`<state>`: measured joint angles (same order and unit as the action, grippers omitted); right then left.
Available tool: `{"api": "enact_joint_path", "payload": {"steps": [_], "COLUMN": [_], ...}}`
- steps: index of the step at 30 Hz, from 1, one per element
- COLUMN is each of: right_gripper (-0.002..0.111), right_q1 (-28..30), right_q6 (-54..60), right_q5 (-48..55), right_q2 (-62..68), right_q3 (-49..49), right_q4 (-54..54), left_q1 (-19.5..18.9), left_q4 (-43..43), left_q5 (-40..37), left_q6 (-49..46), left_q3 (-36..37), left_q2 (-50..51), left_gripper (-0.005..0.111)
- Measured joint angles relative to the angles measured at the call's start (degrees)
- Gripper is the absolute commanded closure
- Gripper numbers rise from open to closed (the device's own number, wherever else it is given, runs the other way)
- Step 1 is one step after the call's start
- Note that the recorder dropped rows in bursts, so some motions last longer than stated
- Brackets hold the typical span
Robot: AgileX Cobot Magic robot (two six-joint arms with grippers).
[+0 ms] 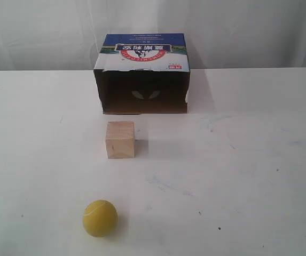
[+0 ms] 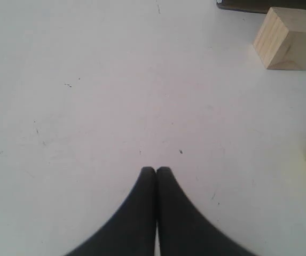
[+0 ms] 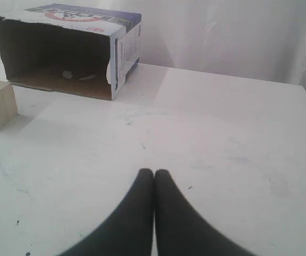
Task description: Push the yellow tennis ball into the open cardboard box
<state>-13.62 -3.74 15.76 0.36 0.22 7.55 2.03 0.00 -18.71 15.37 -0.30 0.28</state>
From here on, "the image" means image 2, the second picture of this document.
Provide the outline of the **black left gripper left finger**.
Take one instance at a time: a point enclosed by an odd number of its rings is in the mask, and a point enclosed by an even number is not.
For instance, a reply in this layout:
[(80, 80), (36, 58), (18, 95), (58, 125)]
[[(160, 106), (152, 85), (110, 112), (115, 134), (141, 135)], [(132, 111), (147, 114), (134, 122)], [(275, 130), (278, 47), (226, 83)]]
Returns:
[(143, 167), (118, 210), (90, 238), (68, 255), (154, 255), (156, 172)]

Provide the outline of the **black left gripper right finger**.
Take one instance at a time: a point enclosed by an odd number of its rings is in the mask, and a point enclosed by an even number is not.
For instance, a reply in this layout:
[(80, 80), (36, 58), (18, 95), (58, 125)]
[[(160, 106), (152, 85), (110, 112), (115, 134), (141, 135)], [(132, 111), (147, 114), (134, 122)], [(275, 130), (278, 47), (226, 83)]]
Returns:
[(159, 168), (156, 178), (161, 255), (253, 255), (196, 209), (170, 168)]

